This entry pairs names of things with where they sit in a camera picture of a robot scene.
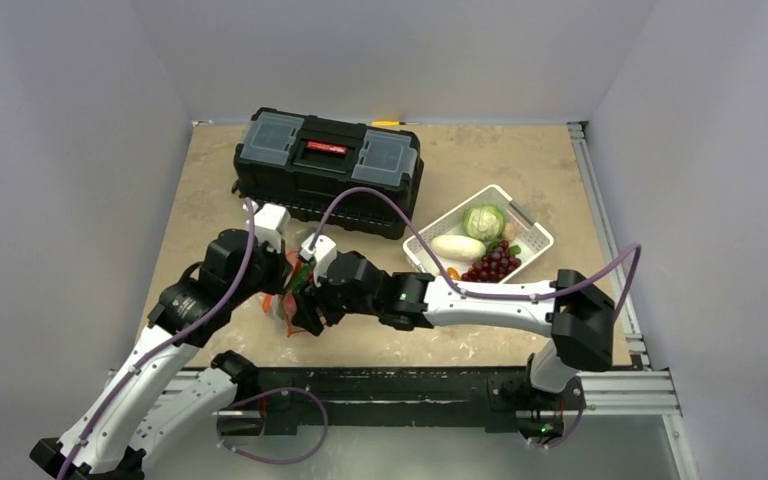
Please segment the green toy cucumber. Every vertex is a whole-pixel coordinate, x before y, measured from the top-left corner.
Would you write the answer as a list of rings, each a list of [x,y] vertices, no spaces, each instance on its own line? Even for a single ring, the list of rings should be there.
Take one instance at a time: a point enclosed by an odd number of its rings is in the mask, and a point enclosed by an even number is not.
[[[305,285],[312,275],[313,265],[297,261],[285,287],[285,293],[289,294],[299,286]]]

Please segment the clear orange-zip bag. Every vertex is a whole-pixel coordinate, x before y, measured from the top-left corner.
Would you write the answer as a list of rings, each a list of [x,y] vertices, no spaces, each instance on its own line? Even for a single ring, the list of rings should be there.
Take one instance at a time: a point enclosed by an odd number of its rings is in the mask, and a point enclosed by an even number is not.
[[[286,254],[286,258],[291,264],[292,269],[283,293],[280,295],[266,295],[261,306],[264,313],[285,323],[287,328],[286,336],[291,337],[294,334],[303,332],[302,328],[292,324],[292,317],[297,311],[296,301],[292,296],[292,292],[296,287],[305,284],[310,279],[311,266],[298,259],[297,250],[291,250]]]

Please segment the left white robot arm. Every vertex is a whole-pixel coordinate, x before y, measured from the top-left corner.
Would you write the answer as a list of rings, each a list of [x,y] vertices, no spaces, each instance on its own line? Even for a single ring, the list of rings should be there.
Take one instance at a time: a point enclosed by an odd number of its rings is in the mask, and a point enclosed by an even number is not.
[[[29,458],[53,479],[142,479],[145,447],[132,437],[164,387],[231,314],[257,293],[274,293],[289,266],[279,227],[227,229],[202,260],[165,288],[114,379],[58,438],[43,438]]]

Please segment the pink toy peach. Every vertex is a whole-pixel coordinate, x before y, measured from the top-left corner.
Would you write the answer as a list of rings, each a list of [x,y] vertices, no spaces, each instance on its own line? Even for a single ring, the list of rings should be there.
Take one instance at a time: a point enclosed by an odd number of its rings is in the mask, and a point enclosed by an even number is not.
[[[279,313],[282,318],[287,322],[292,322],[297,313],[298,307],[295,297],[292,293],[288,293],[282,296]]]

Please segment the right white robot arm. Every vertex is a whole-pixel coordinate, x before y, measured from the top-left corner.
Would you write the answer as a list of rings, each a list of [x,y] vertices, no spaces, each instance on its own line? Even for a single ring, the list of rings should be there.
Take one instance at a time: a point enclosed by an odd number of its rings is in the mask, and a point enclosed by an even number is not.
[[[546,338],[527,364],[524,399],[544,407],[580,372],[613,366],[616,305],[594,280],[560,269],[532,283],[472,283],[429,273],[387,273],[357,252],[314,263],[310,277],[284,296],[293,327],[318,336],[350,314],[399,331],[478,325]]]

